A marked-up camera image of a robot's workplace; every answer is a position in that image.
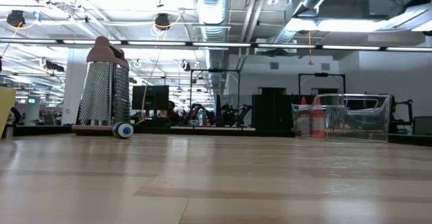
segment fluorescent light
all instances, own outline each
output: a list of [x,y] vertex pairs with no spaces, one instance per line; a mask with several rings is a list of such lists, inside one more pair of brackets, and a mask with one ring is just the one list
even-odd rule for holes
[[55,95],[55,96],[63,96],[63,93],[53,92],[50,91],[49,94]]
[[380,23],[373,20],[327,19],[321,20],[317,30],[326,32],[373,32]]
[[37,94],[48,94],[48,92],[43,92],[43,91],[31,91],[33,93],[37,93]]
[[169,42],[169,41],[130,41],[128,42],[130,45],[167,45],[167,46],[184,46],[185,42]]
[[403,14],[400,14],[388,21],[382,21],[379,23],[379,29],[385,30],[385,29],[392,29],[397,28],[398,26],[410,21],[411,19],[421,15],[426,10],[418,10],[418,11],[407,11]]
[[342,50],[371,50],[377,51],[380,47],[373,46],[339,46],[339,45],[323,45],[323,49],[342,49]]
[[403,51],[403,52],[432,52],[432,48],[416,47],[388,47],[386,51]]
[[4,43],[57,43],[51,39],[21,39],[21,38],[2,38],[0,42]]
[[419,32],[419,31],[432,31],[432,20],[425,22],[423,25],[420,25],[416,28],[414,28],[412,31],[414,32]]
[[250,43],[192,43],[193,46],[203,47],[250,47]]
[[316,45],[295,45],[295,44],[288,44],[288,45],[279,45],[279,44],[259,44],[258,47],[260,48],[277,48],[277,49],[315,49]]
[[292,18],[286,25],[285,30],[287,31],[312,31],[317,29],[317,24],[314,20],[308,20],[308,19],[298,19],[298,18]]
[[21,83],[26,83],[26,84],[30,84],[32,82],[31,80],[29,80],[25,77],[22,77],[22,76],[9,76],[9,78],[11,80],[13,80],[14,82],[21,82]]
[[65,44],[84,44],[84,45],[93,45],[95,43],[94,40],[64,40]]

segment white wall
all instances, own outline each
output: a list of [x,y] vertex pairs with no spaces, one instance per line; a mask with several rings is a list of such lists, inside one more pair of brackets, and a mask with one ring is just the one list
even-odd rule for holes
[[[237,57],[230,57],[231,68],[237,63]],[[270,63],[278,62],[279,69],[271,70]],[[287,94],[298,94],[298,74],[299,73],[321,73],[321,63],[329,63],[330,70],[325,71],[329,74],[339,73],[339,63],[334,61],[332,56],[313,56],[313,65],[309,65],[309,56],[298,57],[266,57],[266,56],[250,56],[244,64],[240,76],[240,94],[251,95],[257,94],[260,87],[278,87],[286,88]],[[336,81],[332,77],[316,78],[314,76],[302,77],[302,94],[310,94],[312,88],[338,88],[343,92],[342,78],[336,77],[340,81]],[[237,94],[237,82],[229,79],[229,93]]]
[[[313,76],[303,76],[302,81],[304,81],[302,84],[302,94],[310,94],[312,88],[338,88],[342,92],[342,86],[332,77],[316,78]],[[287,94],[298,94],[298,76],[297,74],[242,74],[240,83],[241,95],[257,94],[258,87],[286,88]]]
[[[428,53],[355,52],[340,61],[348,93],[391,94],[396,101],[412,99],[414,116],[432,115],[432,59]],[[408,119],[408,108],[398,106]]]

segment computer monitor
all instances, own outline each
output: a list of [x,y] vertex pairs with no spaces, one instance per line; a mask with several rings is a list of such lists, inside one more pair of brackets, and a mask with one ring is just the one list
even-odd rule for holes
[[[132,89],[132,109],[142,109],[142,98],[146,86],[134,86]],[[168,110],[169,86],[148,86],[144,110]]]

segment metal frame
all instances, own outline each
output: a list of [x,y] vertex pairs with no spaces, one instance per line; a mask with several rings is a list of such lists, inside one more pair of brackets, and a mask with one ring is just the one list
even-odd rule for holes
[[193,73],[194,72],[210,72],[210,73],[223,73],[223,72],[236,72],[238,75],[237,81],[237,108],[240,107],[240,70],[239,69],[191,69],[190,70],[190,91],[189,91],[189,109],[192,108],[192,81],[193,81]]
[[[89,48],[95,45],[94,39],[36,39],[36,38],[0,38],[0,43],[26,44],[50,47]],[[358,45],[302,45],[302,44],[268,44],[268,43],[231,43],[231,42],[192,42],[160,40],[110,40],[119,48],[138,49],[197,49],[197,48],[262,48],[262,49],[305,49],[329,51],[376,51],[376,52],[410,52],[432,53],[431,47],[398,47],[398,46],[358,46]]]
[[344,94],[346,94],[346,77],[345,74],[327,74],[327,73],[300,73],[298,74],[298,95],[300,96],[302,93],[302,76],[314,76],[314,77],[329,77],[332,76],[333,78],[335,76],[342,77],[343,80],[343,87],[344,87]]

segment cable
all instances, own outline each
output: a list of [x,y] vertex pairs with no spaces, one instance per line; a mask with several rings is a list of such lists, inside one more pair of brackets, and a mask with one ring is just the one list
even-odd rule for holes
[[11,27],[11,28],[16,28],[17,30],[15,31],[15,34],[18,32],[18,30],[24,30],[24,29],[29,29],[29,28],[31,28],[31,27],[33,27],[37,22],[38,22],[38,19],[39,19],[39,16],[38,15],[36,15],[36,19],[35,19],[35,21],[32,23],[32,25],[30,25],[30,26],[27,26],[27,27],[25,27],[25,28],[21,28],[20,26],[22,25],[22,22],[20,22],[19,24],[18,24],[18,27],[14,27],[14,26],[11,26],[11,25],[9,25],[9,24],[7,24],[9,27]]
[[160,26],[160,25],[157,25],[157,24],[156,24],[156,18],[153,19],[153,23],[154,23],[155,26],[158,27],[158,28],[169,28],[170,26],[176,25],[177,22],[180,20],[181,16],[182,16],[182,15],[181,15],[181,13],[179,12],[179,13],[178,13],[177,20],[176,20],[173,24],[170,24],[170,25],[166,25],[166,26]]
[[[163,40],[165,40],[167,38],[167,33],[168,33],[168,30],[165,32],[165,36],[163,37]],[[157,55],[156,62],[154,64],[154,66],[153,66],[153,69],[151,70],[150,77],[147,80],[146,88],[144,89],[144,96],[142,97],[142,104],[141,104],[141,121],[145,121],[145,118],[144,118],[144,104],[145,104],[145,100],[146,100],[147,87],[149,86],[149,82],[151,80],[151,77],[153,76],[153,72],[155,72],[155,69],[156,69],[156,66],[157,66],[157,62],[159,62],[159,58],[161,56],[161,52],[162,52],[162,49],[159,49],[159,54]]]
[[[20,23],[18,24],[18,27],[16,27],[16,28],[14,27],[14,28],[15,28],[15,32],[13,33],[12,38],[14,38],[15,35],[18,33],[18,30],[19,30],[18,28],[19,28],[21,25],[22,25],[22,22],[20,22]],[[2,59],[3,56],[5,56],[6,51],[7,51],[7,49],[9,48],[10,44],[11,44],[11,43],[8,43],[8,44],[6,45],[6,48],[5,48],[5,50],[3,51],[3,53],[1,54],[0,59]]]

